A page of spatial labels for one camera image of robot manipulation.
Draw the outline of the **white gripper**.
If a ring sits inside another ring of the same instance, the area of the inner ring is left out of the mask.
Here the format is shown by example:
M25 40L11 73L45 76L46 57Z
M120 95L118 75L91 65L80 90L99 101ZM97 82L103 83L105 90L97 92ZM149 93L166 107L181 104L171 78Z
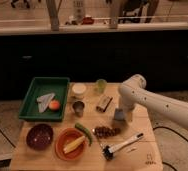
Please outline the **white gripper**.
M128 122L132 122L133 121L133 113L132 110L135 108L135 102L124 98L122 96L119 97L119 107L126 112L125 113L125 119Z

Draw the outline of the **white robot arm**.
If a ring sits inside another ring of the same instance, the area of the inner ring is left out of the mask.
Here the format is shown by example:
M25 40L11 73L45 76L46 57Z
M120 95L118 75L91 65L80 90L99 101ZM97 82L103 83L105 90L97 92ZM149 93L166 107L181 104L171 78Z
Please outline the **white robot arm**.
M146 79L142 75L131 76L118 87L119 102L127 111L131 111L134 104L138 103L147 109L163 114L188 130L188 103L147 91L146 84Z

